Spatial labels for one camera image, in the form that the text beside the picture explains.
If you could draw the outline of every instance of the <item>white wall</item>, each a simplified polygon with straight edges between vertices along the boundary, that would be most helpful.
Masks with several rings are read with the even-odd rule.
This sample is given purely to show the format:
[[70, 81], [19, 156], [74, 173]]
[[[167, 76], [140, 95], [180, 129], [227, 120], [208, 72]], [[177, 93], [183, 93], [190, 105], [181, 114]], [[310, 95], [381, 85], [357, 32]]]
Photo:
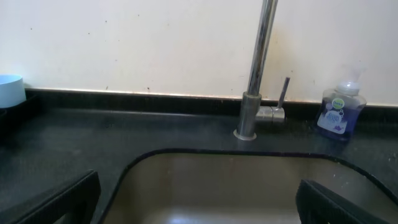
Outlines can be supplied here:
[[[240, 98], [262, 0], [0, 0], [0, 73], [32, 88]], [[398, 106], [398, 1], [280, 0], [261, 86], [320, 101], [343, 65]]]

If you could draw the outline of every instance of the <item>countertop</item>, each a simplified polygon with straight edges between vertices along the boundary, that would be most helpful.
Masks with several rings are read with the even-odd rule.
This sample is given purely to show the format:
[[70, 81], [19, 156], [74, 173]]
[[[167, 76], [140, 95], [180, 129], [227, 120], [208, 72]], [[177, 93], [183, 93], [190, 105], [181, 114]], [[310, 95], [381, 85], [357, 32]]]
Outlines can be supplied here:
[[93, 169], [102, 189], [91, 221], [98, 223], [125, 171], [164, 152], [321, 157], [356, 169], [398, 202], [396, 123], [359, 122], [346, 144], [303, 119], [258, 126], [255, 141], [240, 141], [237, 123], [237, 116], [47, 110], [0, 141], [0, 210]]

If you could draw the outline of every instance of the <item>hand soap dispenser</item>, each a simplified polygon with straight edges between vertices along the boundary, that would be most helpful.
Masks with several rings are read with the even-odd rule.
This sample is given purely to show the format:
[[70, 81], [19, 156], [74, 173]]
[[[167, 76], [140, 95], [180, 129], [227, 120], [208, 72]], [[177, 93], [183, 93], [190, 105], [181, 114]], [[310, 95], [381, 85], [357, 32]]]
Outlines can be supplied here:
[[358, 95], [360, 72], [353, 71], [335, 89], [323, 92], [322, 105], [315, 119], [319, 133], [329, 138], [347, 141], [353, 135], [358, 116], [366, 100]]

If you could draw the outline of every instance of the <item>sink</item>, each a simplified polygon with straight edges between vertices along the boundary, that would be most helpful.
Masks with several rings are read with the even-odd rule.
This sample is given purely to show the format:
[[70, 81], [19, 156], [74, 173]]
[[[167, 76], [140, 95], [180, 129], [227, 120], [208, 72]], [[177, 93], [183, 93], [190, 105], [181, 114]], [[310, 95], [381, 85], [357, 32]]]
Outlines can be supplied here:
[[326, 159], [159, 154], [126, 174], [104, 223], [300, 223], [295, 194], [317, 181], [390, 223], [398, 207], [365, 176]]

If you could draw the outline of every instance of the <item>bottle label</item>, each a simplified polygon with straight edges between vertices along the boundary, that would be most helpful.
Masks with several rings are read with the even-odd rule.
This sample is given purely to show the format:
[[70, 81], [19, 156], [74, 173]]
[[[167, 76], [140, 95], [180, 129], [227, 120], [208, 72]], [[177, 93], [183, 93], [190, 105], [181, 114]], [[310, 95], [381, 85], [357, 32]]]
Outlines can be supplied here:
[[326, 110], [319, 116], [318, 126], [337, 134], [343, 134], [347, 127], [347, 121], [343, 121], [344, 105], [344, 100], [340, 98], [335, 98], [331, 103], [327, 103]]

